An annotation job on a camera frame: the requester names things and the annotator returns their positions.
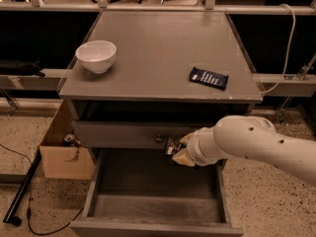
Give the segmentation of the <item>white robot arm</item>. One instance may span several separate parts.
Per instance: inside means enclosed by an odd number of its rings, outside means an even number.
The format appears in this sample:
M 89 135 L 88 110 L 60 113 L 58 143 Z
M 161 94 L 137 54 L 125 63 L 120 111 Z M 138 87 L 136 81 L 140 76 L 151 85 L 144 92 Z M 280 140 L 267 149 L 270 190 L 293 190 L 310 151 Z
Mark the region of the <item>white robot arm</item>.
M 213 127 L 185 135 L 172 159 L 185 166 L 208 166 L 232 157 L 270 164 L 316 185 L 316 142 L 279 134 L 266 118 L 227 116 Z

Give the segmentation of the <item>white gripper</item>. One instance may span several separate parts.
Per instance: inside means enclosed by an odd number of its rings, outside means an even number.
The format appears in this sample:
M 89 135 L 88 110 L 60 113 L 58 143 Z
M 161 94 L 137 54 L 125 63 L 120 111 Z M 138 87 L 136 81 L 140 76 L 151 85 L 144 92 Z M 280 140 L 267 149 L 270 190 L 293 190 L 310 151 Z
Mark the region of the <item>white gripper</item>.
M 219 160 L 227 159 L 228 154 L 216 144 L 213 127 L 204 127 L 186 134 L 180 143 L 187 146 L 172 156 L 177 164 L 193 167 L 215 164 Z

